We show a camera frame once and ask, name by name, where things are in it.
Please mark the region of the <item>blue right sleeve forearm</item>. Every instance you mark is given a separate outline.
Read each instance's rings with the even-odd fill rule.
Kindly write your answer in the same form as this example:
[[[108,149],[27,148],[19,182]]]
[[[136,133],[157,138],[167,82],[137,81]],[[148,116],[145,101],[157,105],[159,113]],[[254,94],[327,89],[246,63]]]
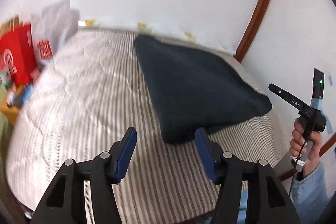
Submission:
[[[323,163],[319,163],[305,178],[301,173],[296,175],[290,195],[301,223],[318,223],[330,202],[326,192]]]

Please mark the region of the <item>person's right hand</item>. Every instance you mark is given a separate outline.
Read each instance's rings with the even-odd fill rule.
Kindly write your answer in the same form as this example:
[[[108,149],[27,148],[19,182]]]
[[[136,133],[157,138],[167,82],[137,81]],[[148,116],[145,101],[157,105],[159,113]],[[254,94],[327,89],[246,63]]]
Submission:
[[[302,178],[306,178],[309,176],[319,165],[320,159],[319,159],[319,152],[322,147],[322,135],[317,132],[313,131],[310,134],[310,140],[313,142],[313,146],[310,149],[310,152],[308,152],[307,144],[305,147],[301,148],[303,144],[305,143],[305,139],[303,138],[303,126],[301,124],[301,120],[297,118],[294,121],[294,129],[292,131],[292,137],[290,141],[290,153],[294,157],[298,157],[299,154],[302,154],[304,156],[307,156],[305,165],[303,166],[302,170]]]

